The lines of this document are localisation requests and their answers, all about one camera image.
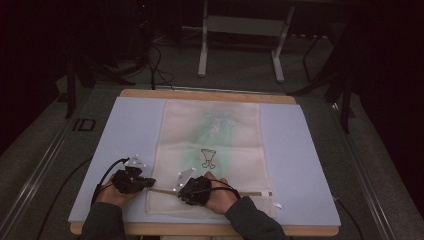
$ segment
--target hand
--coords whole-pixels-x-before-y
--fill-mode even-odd
[[[211,173],[207,172],[205,177],[211,180],[217,180],[216,177]],[[219,181],[227,183],[225,178],[221,178]],[[225,184],[222,184],[217,181],[211,181],[212,188],[215,187],[228,187]],[[236,195],[233,192],[227,190],[213,190],[209,197],[209,201],[206,203],[205,207],[214,211],[217,214],[225,214],[228,209],[237,201]]]
[[[134,199],[140,192],[124,194],[120,193],[119,190],[113,185],[111,179],[102,186],[99,195],[96,198],[96,202],[104,202],[116,205],[118,207],[125,206],[129,201]]]

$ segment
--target drawstring bag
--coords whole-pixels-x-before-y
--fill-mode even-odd
[[[258,209],[275,217],[256,103],[168,100],[163,113],[147,212],[185,218],[223,218],[190,206],[171,191],[178,174],[195,168],[193,178],[210,171],[250,195]]]

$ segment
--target sleeve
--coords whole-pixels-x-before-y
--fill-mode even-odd
[[[225,213],[234,230],[249,240],[286,239],[281,225],[258,210],[249,197],[238,200]]]
[[[124,240],[125,238],[122,209],[109,203],[94,203],[82,227],[79,240]]]

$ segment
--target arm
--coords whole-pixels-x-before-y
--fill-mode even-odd
[[[137,195],[120,193],[109,180],[91,206],[79,239],[124,240],[122,207]]]
[[[207,172],[205,177],[216,180],[215,176]],[[212,187],[226,187],[225,184],[212,181]],[[256,239],[286,239],[281,225],[264,212],[258,210],[249,197],[240,200],[233,192],[215,190],[211,192],[209,201],[205,205],[215,213],[225,214],[234,230],[250,240]]]

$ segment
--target gray carpet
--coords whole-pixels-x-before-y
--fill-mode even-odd
[[[222,43],[222,39],[228,36],[215,37],[219,41],[211,42],[207,75],[204,78],[197,77],[200,56],[198,35],[187,38],[180,46],[168,45],[169,41],[162,39],[162,43],[167,43],[157,45],[161,51],[158,69],[163,71],[162,76],[171,81],[170,84],[175,89],[207,88],[283,94],[308,84],[301,58],[311,43],[310,40],[289,38],[286,41],[282,57],[286,81],[280,84],[274,80],[267,45],[263,44],[257,48],[246,47],[243,44],[228,45]],[[319,71],[330,51],[331,45],[328,41],[318,42],[308,58],[311,74]],[[152,50],[151,55],[153,62],[159,59],[155,50]],[[145,88],[149,86],[150,72],[145,69],[127,78],[136,81],[137,88]],[[158,74],[155,79],[158,83],[163,82]],[[58,82],[62,89],[63,80]],[[21,218],[17,219],[16,227],[10,231],[9,239],[35,239],[48,208],[66,176],[94,154],[114,99],[123,88],[125,87],[99,76],[99,82],[94,90],[78,88],[79,109],[72,119],[63,119],[66,113],[65,104],[52,103],[1,156],[0,205],[3,207],[0,209],[0,219],[5,219],[26,179],[40,160],[45,158],[44,154],[52,152],[50,144],[55,142],[55,136],[63,133],[64,140],[53,146],[57,151],[52,156],[52,164],[46,171],[44,181],[28,207],[24,209]],[[346,136],[337,124],[337,112],[322,99],[325,89],[326,87],[322,87],[296,100],[305,113],[331,191],[358,221],[365,239],[422,239],[423,220],[409,198],[358,98],[352,100],[352,110],[356,118],[350,119],[351,134]],[[94,131],[72,131],[76,118],[95,119]],[[370,205],[375,202],[372,202],[370,193],[364,190],[361,181],[358,180],[361,178],[358,176],[358,164],[355,162],[358,158],[375,191],[379,207],[385,214],[392,235],[382,233],[379,221],[373,216]],[[87,168],[88,164],[85,164],[65,185],[48,217],[41,239],[76,238],[69,231],[67,218]],[[328,239],[359,239],[357,229],[348,214],[340,205],[336,206],[342,226],[336,237]]]

